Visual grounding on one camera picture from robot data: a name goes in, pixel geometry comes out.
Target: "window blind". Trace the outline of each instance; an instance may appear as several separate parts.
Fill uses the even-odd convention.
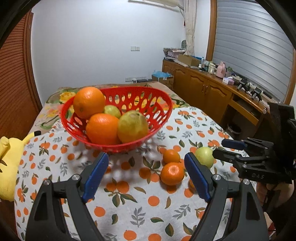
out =
[[[279,100],[284,99],[293,46],[277,22],[255,1],[217,0],[213,62],[221,61]]]

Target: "printed orange pattern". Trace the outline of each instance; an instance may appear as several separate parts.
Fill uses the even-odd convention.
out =
[[[223,138],[230,137],[199,109],[177,108],[164,127],[142,147],[110,155],[95,198],[86,204],[103,237],[112,241],[189,240],[207,204],[189,185],[187,172],[181,184],[162,183],[163,153],[175,150],[180,155],[180,165],[185,168],[186,153],[202,146],[219,147]],[[98,150],[86,147],[65,132],[60,121],[49,133],[26,145],[15,188],[15,217],[21,240],[25,238],[29,214],[43,180],[67,180],[91,165],[98,155]],[[239,181],[238,172],[229,163],[217,160],[211,171]],[[61,204],[71,236],[79,239],[67,199],[61,199]],[[230,205],[227,199],[216,239],[223,235]]]

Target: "green fruit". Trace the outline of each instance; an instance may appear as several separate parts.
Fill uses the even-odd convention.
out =
[[[117,119],[121,117],[119,109],[114,105],[106,105],[104,108],[104,113],[115,116]]]
[[[198,148],[194,155],[200,162],[200,164],[205,165],[208,167],[208,169],[211,169],[211,167],[214,164],[214,157],[213,157],[213,150],[209,147],[201,147]]]
[[[122,143],[139,140],[148,135],[148,132],[146,117],[136,110],[128,111],[119,119],[117,135]]]

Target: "pink kettle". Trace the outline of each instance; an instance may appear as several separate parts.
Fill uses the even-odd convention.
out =
[[[221,61],[220,65],[217,68],[216,76],[219,78],[224,78],[225,74],[226,74],[225,63]]]

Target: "curtain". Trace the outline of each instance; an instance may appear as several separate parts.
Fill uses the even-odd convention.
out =
[[[186,53],[194,55],[194,32],[196,23],[197,0],[184,0]]]

